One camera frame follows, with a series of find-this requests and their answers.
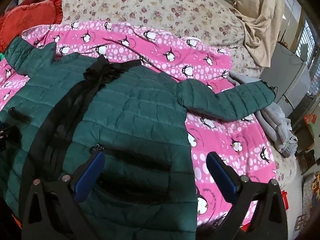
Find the dark green puffer jacket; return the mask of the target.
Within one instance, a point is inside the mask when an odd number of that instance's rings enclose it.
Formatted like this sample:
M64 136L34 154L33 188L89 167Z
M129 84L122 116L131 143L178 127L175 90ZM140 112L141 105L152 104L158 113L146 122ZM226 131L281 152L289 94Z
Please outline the dark green puffer jacket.
M29 77L3 97L1 207L21 218L35 179L72 174L94 151L106 163L80 210L100 239L195 239L197 196L187 113L236 121L269 106L263 81L214 93L175 81L140 61L115 63L56 43L36 48L14 38L5 59Z

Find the grey garment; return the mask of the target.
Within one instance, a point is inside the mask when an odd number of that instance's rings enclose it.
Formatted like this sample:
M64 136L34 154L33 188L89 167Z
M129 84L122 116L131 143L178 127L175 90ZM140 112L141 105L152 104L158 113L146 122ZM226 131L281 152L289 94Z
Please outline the grey garment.
M276 97L274 87L265 81L229 72L229 82L235 85L235 91L227 91L227 121L244 118L254 114L266 135L273 141L276 150L285 158L295 154L298 139L292 132L291 121L281 107L273 102Z

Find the grey cabinet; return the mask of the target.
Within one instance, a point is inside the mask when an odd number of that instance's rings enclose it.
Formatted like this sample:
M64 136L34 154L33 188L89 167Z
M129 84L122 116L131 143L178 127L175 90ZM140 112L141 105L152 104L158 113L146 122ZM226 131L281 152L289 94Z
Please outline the grey cabinet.
M311 85L309 70L304 61L280 43L276 44L271 66L260 79L275 88L275 103L289 116L303 100Z

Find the red ruffled heart pillow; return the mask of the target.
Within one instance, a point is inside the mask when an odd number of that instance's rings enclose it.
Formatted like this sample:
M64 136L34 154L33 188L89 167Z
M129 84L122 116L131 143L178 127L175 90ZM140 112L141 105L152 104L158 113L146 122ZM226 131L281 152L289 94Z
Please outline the red ruffled heart pillow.
M25 0L1 17L1 52L24 30L42 24L59 24L62 20L62 0Z

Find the beige curtain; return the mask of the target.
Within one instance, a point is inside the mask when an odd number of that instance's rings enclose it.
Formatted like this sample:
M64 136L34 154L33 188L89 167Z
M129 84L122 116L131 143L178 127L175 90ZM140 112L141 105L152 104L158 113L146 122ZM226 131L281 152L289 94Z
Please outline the beige curtain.
M244 28L244 46L259 67L271 66L284 4L284 0L235 0L232 12Z

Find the floral bed sheet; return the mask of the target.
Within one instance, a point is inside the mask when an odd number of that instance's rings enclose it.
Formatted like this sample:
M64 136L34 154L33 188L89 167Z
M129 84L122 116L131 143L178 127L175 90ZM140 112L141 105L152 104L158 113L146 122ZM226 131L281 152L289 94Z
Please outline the floral bed sheet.
M107 19L163 29L227 47L234 72L259 77L263 71L245 48L240 20L223 0L62 0L62 9L64 23Z

